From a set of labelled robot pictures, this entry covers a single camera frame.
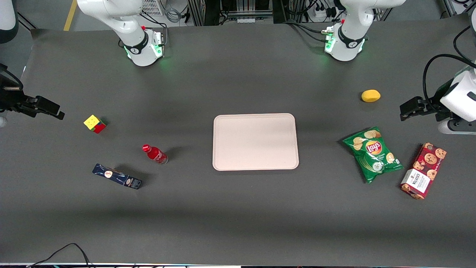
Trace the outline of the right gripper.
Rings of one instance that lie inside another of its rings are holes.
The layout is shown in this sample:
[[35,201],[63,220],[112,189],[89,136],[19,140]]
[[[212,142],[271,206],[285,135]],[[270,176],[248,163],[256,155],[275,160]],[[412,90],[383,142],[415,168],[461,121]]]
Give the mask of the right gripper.
[[[22,82],[7,70],[7,66],[0,65],[0,108],[13,111],[18,103],[23,101],[23,84]],[[42,96],[35,97],[35,106],[22,106],[22,114],[29,117],[36,117],[37,114],[46,114],[58,120],[63,120],[65,113],[60,111],[60,106],[55,102]]]

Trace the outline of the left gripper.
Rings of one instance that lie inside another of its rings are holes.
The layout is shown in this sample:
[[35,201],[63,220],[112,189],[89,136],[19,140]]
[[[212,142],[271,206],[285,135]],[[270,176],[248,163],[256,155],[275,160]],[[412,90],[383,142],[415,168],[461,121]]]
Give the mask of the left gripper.
[[[440,122],[453,115],[472,122],[476,119],[476,76],[474,68],[463,68],[454,78],[440,86],[432,98],[437,107],[436,121]],[[400,105],[400,121],[411,117],[433,114],[433,110],[426,109],[426,101],[416,96]]]

